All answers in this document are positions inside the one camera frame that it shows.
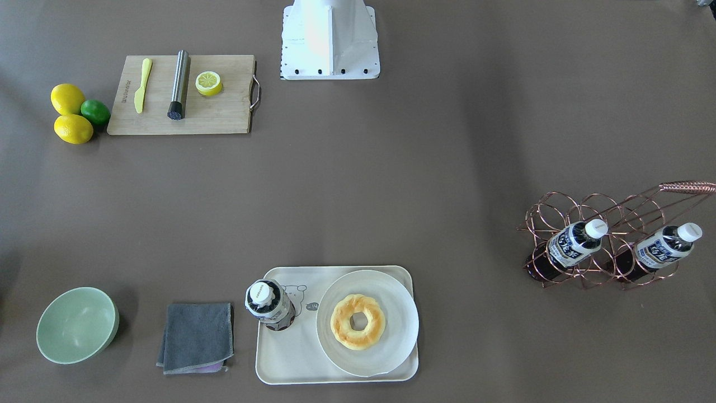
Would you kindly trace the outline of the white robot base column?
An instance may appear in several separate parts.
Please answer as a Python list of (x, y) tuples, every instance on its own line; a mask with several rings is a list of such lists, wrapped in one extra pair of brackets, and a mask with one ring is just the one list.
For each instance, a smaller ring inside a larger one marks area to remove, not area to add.
[(284, 80), (376, 79), (375, 10), (363, 1), (295, 1), (283, 10)]

